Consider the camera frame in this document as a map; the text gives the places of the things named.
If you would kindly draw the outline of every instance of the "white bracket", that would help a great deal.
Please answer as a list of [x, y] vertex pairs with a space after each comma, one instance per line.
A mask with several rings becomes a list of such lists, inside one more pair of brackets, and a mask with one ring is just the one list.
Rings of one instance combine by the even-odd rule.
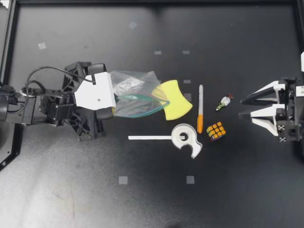
[[[285, 104], [273, 104], [271, 107], [262, 108], [250, 113], [252, 123], [259, 125], [261, 127], [266, 128], [271, 132], [274, 136], [278, 136], [277, 128], [276, 128], [276, 110], [277, 108], [285, 109]], [[272, 117], [274, 124], [269, 120], [256, 119], [255, 117]]]

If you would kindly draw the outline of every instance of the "white stick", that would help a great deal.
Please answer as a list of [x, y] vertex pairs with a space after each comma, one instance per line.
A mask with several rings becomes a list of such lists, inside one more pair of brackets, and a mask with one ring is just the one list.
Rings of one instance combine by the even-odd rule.
[[129, 140], [171, 140], [170, 135], [129, 135]]

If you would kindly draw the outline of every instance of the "black cable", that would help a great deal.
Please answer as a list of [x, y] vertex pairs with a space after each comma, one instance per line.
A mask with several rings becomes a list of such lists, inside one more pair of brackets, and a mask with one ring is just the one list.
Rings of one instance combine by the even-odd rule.
[[95, 81], [88, 80], [88, 79], [86, 79], [86, 78], [83, 77], [83, 76], [80, 76], [80, 75], [77, 75], [77, 74], [68, 72], [68, 71], [66, 71], [66, 70], [63, 70], [63, 69], [60, 69], [60, 68], [57, 68], [57, 67], [54, 67], [54, 66], [42, 66], [42, 67], [39, 67], [39, 68], [33, 70], [33, 71], [29, 74], [29, 76], [28, 76], [28, 78], [27, 78], [27, 80], [26, 80], [25, 88], [26, 88], [27, 96], [26, 96], [26, 100], [25, 100], [24, 105], [23, 105], [19, 110], [16, 110], [16, 111], [8, 111], [9, 113], [20, 113], [20, 112], [27, 106], [27, 104], [28, 104], [28, 102], [29, 102], [29, 99], [28, 99], [28, 98], [29, 98], [29, 87], [28, 87], [28, 86], [29, 86], [30, 78], [33, 76], [33, 74], [35, 74], [37, 71], [40, 71], [40, 70], [42, 70], [42, 69], [54, 69], [54, 70], [58, 70], [58, 71], [61, 71], [61, 72], [65, 73], [65, 74], [67, 74], [67, 75], [71, 75], [71, 76], [78, 77], [78, 78], [80, 78], [80, 79], [82, 79], [82, 80], [84, 80], [84, 81], [95, 83]]
[[40, 89], [42, 90], [43, 93], [45, 93], [47, 91], [47, 89], [44, 87], [44, 85], [42, 85], [41, 82], [39, 81], [36, 81], [36, 80], [30, 80], [28, 82], [28, 84], [32, 84], [32, 83], [35, 83], [36, 85], [38, 85], [40, 87]]

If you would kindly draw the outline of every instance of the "yellow sponge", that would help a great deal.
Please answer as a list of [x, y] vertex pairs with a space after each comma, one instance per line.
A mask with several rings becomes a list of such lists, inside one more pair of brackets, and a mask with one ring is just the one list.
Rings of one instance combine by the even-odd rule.
[[177, 80], [161, 84], [170, 104], [164, 107], [166, 120], [176, 120], [184, 116], [192, 108], [192, 104], [182, 95]]

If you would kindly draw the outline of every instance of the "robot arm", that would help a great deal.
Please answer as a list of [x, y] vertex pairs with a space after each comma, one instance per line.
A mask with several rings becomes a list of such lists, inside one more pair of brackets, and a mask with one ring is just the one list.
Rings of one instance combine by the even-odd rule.
[[[23, 125], [42, 123], [57, 127], [68, 124], [74, 129], [79, 141], [106, 135], [103, 120], [113, 118], [111, 107], [91, 110], [77, 106], [75, 99], [75, 92], [82, 82], [88, 81], [86, 76], [91, 75], [90, 82], [96, 85], [95, 74], [106, 72], [105, 65], [76, 62], [65, 67], [65, 70], [58, 70], [65, 72], [60, 90], [46, 89], [36, 80], [29, 81], [30, 77], [20, 92], [9, 85], [0, 85], [0, 125], [9, 124], [10, 128], [7, 130], [9, 138], [4, 143], [0, 142], [0, 170], [18, 155], [16, 133], [20, 132]], [[35, 110], [37, 99], [39, 105], [38, 110]]]
[[268, 105], [240, 113], [241, 119], [266, 128], [280, 142], [300, 141], [304, 111], [304, 85], [298, 79], [274, 81], [241, 101], [243, 105]]

